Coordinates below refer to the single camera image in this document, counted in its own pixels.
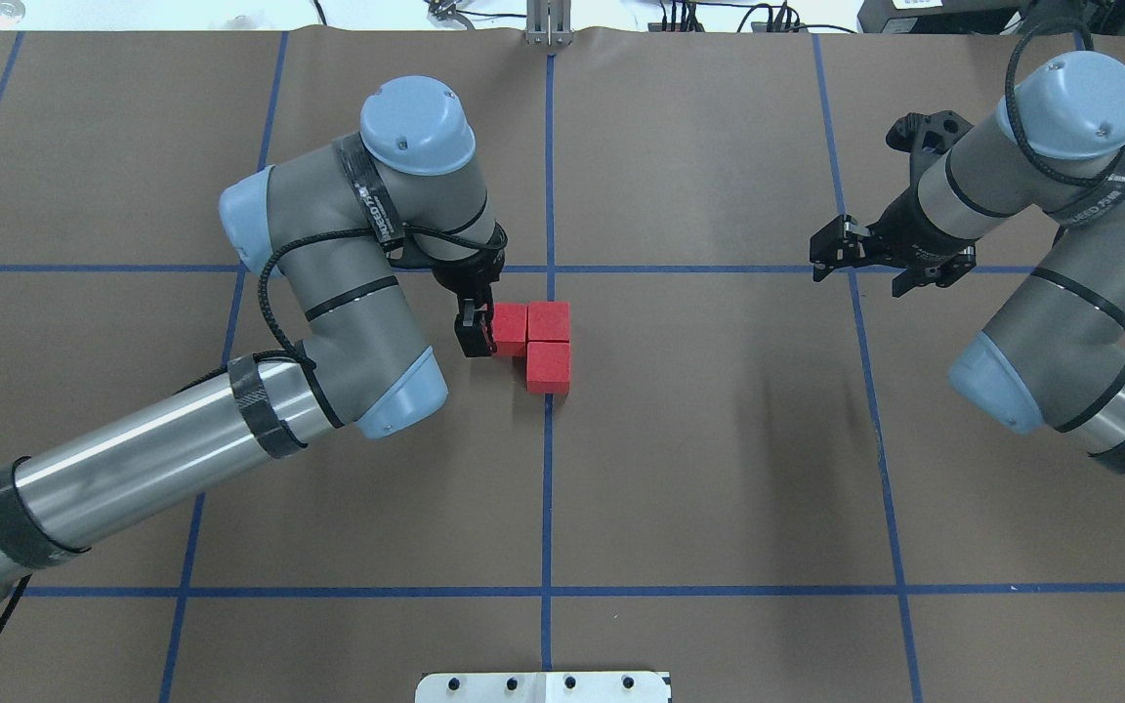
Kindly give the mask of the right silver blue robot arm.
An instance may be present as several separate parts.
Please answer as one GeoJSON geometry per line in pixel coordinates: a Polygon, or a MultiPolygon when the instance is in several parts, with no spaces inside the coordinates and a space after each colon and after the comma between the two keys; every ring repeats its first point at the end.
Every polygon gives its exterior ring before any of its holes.
{"type": "Polygon", "coordinates": [[[1125,476],[1125,63],[1076,49],[1018,79],[994,112],[909,114],[888,134],[906,191],[871,226],[810,240],[814,280],[894,267],[892,292],[950,286],[989,232],[1035,206],[1058,240],[950,368],[951,387],[1018,434],[1048,427],[1125,476]]]}

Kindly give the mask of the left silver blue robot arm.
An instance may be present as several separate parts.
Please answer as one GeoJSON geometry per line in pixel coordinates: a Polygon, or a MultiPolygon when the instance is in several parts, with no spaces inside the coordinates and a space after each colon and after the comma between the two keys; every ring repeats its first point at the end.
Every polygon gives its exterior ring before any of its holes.
{"type": "Polygon", "coordinates": [[[464,355],[492,355],[508,237],[475,148],[450,85],[397,76],[364,100],[356,133],[228,187],[223,228],[277,349],[1,468],[0,601],[334,429],[385,438],[441,409],[446,380],[397,272],[431,272],[454,294],[464,355]]]}

